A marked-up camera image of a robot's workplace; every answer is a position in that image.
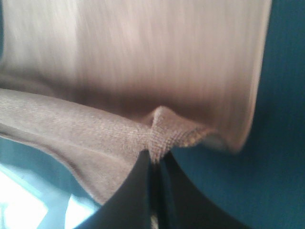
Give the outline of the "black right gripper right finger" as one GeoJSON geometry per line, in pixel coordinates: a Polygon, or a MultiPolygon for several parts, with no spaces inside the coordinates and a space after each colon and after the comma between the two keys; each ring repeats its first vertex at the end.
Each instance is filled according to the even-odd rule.
{"type": "Polygon", "coordinates": [[[160,229],[248,229],[215,205],[191,182],[171,152],[159,167],[160,229]]]}

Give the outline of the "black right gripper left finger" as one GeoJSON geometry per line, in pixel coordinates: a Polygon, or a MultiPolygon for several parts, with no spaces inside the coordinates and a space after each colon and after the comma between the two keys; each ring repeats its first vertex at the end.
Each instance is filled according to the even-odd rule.
{"type": "Polygon", "coordinates": [[[139,157],[115,194],[77,229],[150,229],[150,156],[139,157]]]}

